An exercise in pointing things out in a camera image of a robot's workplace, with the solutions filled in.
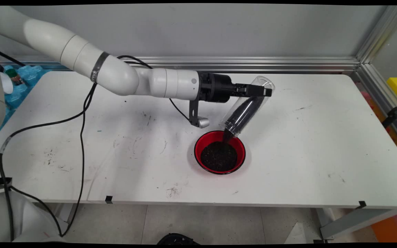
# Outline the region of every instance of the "metal bracket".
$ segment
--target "metal bracket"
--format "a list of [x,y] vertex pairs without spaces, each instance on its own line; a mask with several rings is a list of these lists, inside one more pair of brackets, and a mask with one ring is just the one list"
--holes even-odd
[[198,116],[199,114],[199,98],[189,101],[189,123],[198,128],[209,126],[209,119]]

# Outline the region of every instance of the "robotic arm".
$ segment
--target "robotic arm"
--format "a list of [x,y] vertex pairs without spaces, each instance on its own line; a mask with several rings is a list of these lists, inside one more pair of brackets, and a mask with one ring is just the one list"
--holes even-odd
[[[189,100],[189,122],[200,128],[208,126],[209,121],[197,115],[198,101],[227,102],[230,96],[270,96],[272,93],[262,86],[233,84],[226,75],[133,68],[73,32],[32,19],[10,6],[0,6],[0,34],[59,61],[112,93]],[[4,100],[0,86],[0,124],[4,113],[1,103]]]

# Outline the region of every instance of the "clear plastic cup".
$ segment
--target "clear plastic cup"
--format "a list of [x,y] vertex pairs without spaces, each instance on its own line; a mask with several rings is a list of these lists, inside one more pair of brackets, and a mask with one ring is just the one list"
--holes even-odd
[[[256,77],[251,84],[271,89],[272,93],[275,91],[275,85],[271,80],[263,76]],[[237,137],[268,99],[269,97],[264,96],[238,98],[236,103],[219,123],[219,126],[232,133],[233,137]]]

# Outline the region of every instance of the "black cable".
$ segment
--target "black cable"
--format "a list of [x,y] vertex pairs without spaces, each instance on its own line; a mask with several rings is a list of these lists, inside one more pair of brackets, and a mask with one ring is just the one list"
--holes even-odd
[[152,67],[151,66],[149,66],[147,63],[145,63],[145,62],[143,62],[143,61],[141,61],[141,60],[139,60],[138,58],[136,58],[136,57],[133,57],[133,56],[130,56],[130,55],[120,55],[119,57],[117,57],[118,59],[123,59],[123,58],[129,58],[129,59],[132,59],[132,60],[135,60],[135,61],[138,61],[141,65],[144,65],[144,66],[146,66],[146,67],[148,67],[149,69],[152,69]]
[[50,210],[50,208],[49,208],[43,201],[41,201],[40,199],[38,199],[38,198],[36,198],[36,197],[34,197],[34,196],[32,196],[32,195],[29,195],[29,194],[27,194],[27,193],[25,193],[25,192],[22,192],[21,190],[15,188],[15,187],[13,187],[13,186],[10,186],[10,189],[15,190],[16,192],[18,192],[18,193],[20,193],[20,194],[22,194],[22,195],[24,195],[24,196],[33,198],[33,199],[35,199],[36,201],[38,201],[40,204],[42,204],[42,205],[45,207],[45,209],[50,213],[50,215],[52,215],[53,220],[55,221],[56,226],[58,227],[59,236],[62,237],[62,232],[61,232],[61,229],[60,229],[58,220],[56,219],[55,215],[54,215],[53,212]]
[[17,65],[25,66],[25,63],[22,63],[22,62],[20,62],[20,61],[17,61],[16,59],[10,57],[9,55],[6,55],[5,53],[3,53],[3,52],[1,52],[1,51],[0,51],[0,56],[6,58],[6,59],[8,59],[8,60],[10,60],[10,61],[13,62],[13,63],[16,63]]
[[[7,58],[7,59],[9,59],[10,61],[13,61],[14,63],[17,63],[18,65],[25,66],[25,64],[23,64],[23,63],[15,60],[15,59],[9,57],[8,55],[3,54],[2,52],[0,52],[0,55],[5,57],[5,58]],[[131,58],[131,59],[134,59],[135,61],[138,61],[137,64],[141,64],[143,66],[148,67],[149,69],[152,69],[152,67],[149,66],[147,63],[145,63],[145,62],[143,62],[143,61],[141,61],[141,60],[139,60],[139,59],[137,59],[137,58],[135,58],[133,56],[122,55],[122,56],[119,56],[118,58],[119,59],[121,59],[121,58]],[[136,63],[136,62],[133,62],[133,61],[125,61],[125,62],[126,63]],[[27,193],[24,193],[24,192],[16,189],[13,186],[10,187],[12,190],[15,190],[18,193],[21,193],[21,194],[23,194],[25,196],[31,197],[31,198],[37,200],[38,202],[40,202],[41,204],[43,204],[46,207],[47,211],[52,215],[53,219],[55,220],[55,222],[56,222],[56,224],[58,226],[59,235],[61,237],[65,236],[65,234],[69,231],[71,225],[73,224],[73,221],[74,221],[74,218],[76,217],[76,212],[78,210],[79,203],[80,203],[80,200],[81,200],[81,197],[82,197],[82,190],[83,190],[83,183],[84,183],[84,172],[85,172],[85,152],[84,152],[84,144],[83,144],[83,139],[82,139],[82,133],[83,133],[83,130],[84,130],[84,127],[85,127],[85,111],[87,111],[88,107],[90,106],[91,100],[93,98],[94,90],[96,89],[96,85],[97,84],[94,83],[93,86],[91,87],[90,92],[88,93],[87,97],[85,98],[84,105],[83,105],[83,110],[79,114],[77,114],[77,115],[75,115],[73,117],[70,117],[68,119],[61,120],[61,121],[49,122],[49,123],[44,123],[44,124],[39,124],[39,125],[33,125],[33,126],[30,126],[30,127],[25,127],[25,128],[19,129],[18,131],[14,132],[10,136],[8,136],[7,139],[5,140],[5,142],[3,143],[3,145],[2,145],[2,147],[0,149],[0,175],[1,175],[1,178],[3,180],[4,194],[5,194],[6,202],[7,202],[7,209],[8,209],[9,222],[10,222],[10,240],[11,241],[14,240],[13,210],[12,210],[12,207],[11,207],[10,196],[9,196],[9,193],[8,193],[9,187],[8,187],[8,184],[7,184],[7,181],[6,181],[6,177],[5,177],[5,173],[4,173],[4,169],[3,169],[3,162],[2,162],[3,153],[4,153],[4,150],[5,150],[6,146],[7,146],[7,144],[9,143],[11,138],[13,138],[15,135],[17,135],[17,134],[19,134],[21,132],[24,132],[26,130],[37,128],[37,127],[44,127],[44,126],[60,124],[60,123],[63,123],[63,122],[71,121],[72,119],[75,119],[75,118],[77,118],[77,117],[82,115],[82,117],[83,117],[82,118],[82,128],[81,128],[81,133],[80,133],[81,148],[82,148],[82,183],[81,183],[81,190],[80,190],[80,193],[79,193],[79,198],[78,198],[78,201],[76,203],[76,208],[74,209],[73,218],[71,219],[71,222],[68,224],[68,227],[67,227],[66,231],[63,234],[61,233],[60,226],[59,226],[59,223],[56,220],[56,217],[51,212],[51,210],[46,206],[46,204],[44,204],[38,198],[36,198],[36,197],[34,197],[32,195],[29,195]],[[186,117],[186,115],[184,115],[177,108],[177,106],[172,102],[171,99],[170,99],[170,101],[171,101],[172,105],[175,107],[175,109],[178,110],[178,112],[181,113],[181,115],[183,115],[187,120],[189,120]]]
[[[121,55],[121,56],[119,56],[119,57],[117,57],[118,59],[122,59],[122,58],[129,58],[129,59],[133,59],[133,60],[135,60],[135,61],[138,61],[138,63],[136,63],[136,62],[133,62],[133,61],[124,61],[125,63],[134,63],[134,64],[140,64],[140,65],[143,65],[143,66],[146,66],[146,67],[148,67],[149,69],[152,69],[152,67],[151,66],[149,66],[147,63],[145,63],[145,62],[143,62],[143,61],[141,61],[141,60],[139,60],[138,58],[135,58],[135,57],[133,57],[133,56],[130,56],[130,55]],[[174,108],[181,114],[181,115],[183,115],[183,117],[185,117],[186,118],[186,120],[188,120],[189,121],[189,118],[188,117],[186,117],[186,115],[185,114],[183,114],[181,111],[180,111],[180,109],[174,104],[174,102],[170,99],[170,101],[171,101],[171,103],[172,103],[172,105],[174,106]]]
[[[82,132],[83,132],[83,128],[85,126],[85,111],[87,111],[88,107],[90,106],[91,99],[93,98],[93,93],[94,93],[94,90],[96,89],[96,86],[97,86],[97,84],[94,83],[93,86],[91,87],[90,92],[88,93],[87,97],[85,98],[83,111],[80,112],[79,114],[77,114],[77,115],[75,115],[73,117],[70,117],[68,119],[62,120],[62,121],[55,121],[55,122],[50,122],[50,123],[39,124],[39,125],[34,125],[34,126],[22,128],[22,129],[20,129],[20,130],[18,130],[16,132],[12,133],[10,136],[8,136],[7,139],[5,140],[4,144],[2,145],[2,147],[0,149],[0,174],[1,174],[1,178],[3,180],[4,194],[6,196],[7,209],[8,209],[8,213],[9,213],[10,240],[11,241],[14,240],[13,210],[12,210],[12,207],[11,207],[10,196],[9,196],[9,193],[8,193],[8,185],[7,185],[7,182],[6,182],[6,179],[5,179],[5,174],[4,174],[4,169],[3,169],[3,162],[2,162],[3,153],[4,153],[4,150],[5,150],[8,142],[10,141],[11,138],[13,138],[15,135],[19,134],[20,132],[24,132],[26,130],[29,130],[29,129],[32,129],[32,128],[36,128],[36,127],[44,127],[44,126],[50,126],[50,125],[54,125],[54,124],[60,124],[60,123],[66,122],[66,121],[71,121],[72,119],[75,119],[75,118],[83,115],[84,119],[83,119],[82,130],[81,130],[81,141],[82,141]],[[81,143],[81,146],[82,146],[82,155],[84,155],[84,153],[83,153],[83,151],[84,151],[83,150],[83,143]],[[84,160],[84,156],[83,156],[82,157],[82,185],[83,185],[83,173],[84,173],[84,168],[85,168],[84,162],[85,162],[85,160]],[[80,202],[81,196],[82,196],[82,187],[81,187],[81,191],[79,193],[79,199],[78,199],[78,202],[76,204],[76,209],[75,209],[73,218],[72,218],[71,222],[69,223],[69,225],[67,227],[67,230],[64,232],[63,235],[65,235],[68,232],[71,224],[74,221],[74,217],[76,216],[76,210],[77,210],[77,207],[79,206],[79,202]]]
[[66,229],[66,231],[62,234],[61,237],[65,236],[65,234],[70,230],[71,224],[73,224],[74,221],[74,217],[76,217],[76,212],[78,211],[78,207],[79,207],[79,202],[81,201],[81,197],[82,197],[82,189],[84,188],[84,174],[85,174],[85,152],[84,152],[84,141],[82,140],[82,133],[84,132],[84,127],[85,127],[85,111],[88,109],[88,106],[90,105],[91,102],[91,98],[93,98],[93,93],[94,93],[94,89],[96,88],[97,84],[93,84],[93,91],[91,91],[91,96],[90,94],[88,94],[88,96],[90,96],[90,99],[88,100],[88,96],[84,101],[84,112],[82,114],[82,128],[81,128],[81,134],[80,134],[80,138],[81,138],[81,147],[82,147],[82,182],[81,182],[81,191],[79,193],[79,198],[78,198],[78,202],[76,203],[76,207],[74,209],[74,214],[73,214],[73,218],[71,218],[70,223],[68,223],[68,227]]

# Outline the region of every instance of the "white robot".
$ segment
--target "white robot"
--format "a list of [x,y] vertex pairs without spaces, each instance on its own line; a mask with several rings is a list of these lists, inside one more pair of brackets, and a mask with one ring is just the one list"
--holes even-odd
[[[198,101],[227,102],[230,96],[271,94],[259,86],[233,84],[226,75],[134,68],[59,25],[32,19],[9,6],[0,6],[0,34],[59,61],[114,94],[189,100],[189,122],[200,128],[208,126],[208,119],[197,115]],[[0,79],[0,125],[4,115],[5,102]],[[49,216],[35,210],[24,196],[13,192],[10,192],[10,196],[14,213],[14,241],[62,241]],[[29,209],[30,216],[26,216],[26,209]],[[23,217],[16,217],[22,212]],[[5,198],[0,193],[0,241],[10,241],[8,226]]]

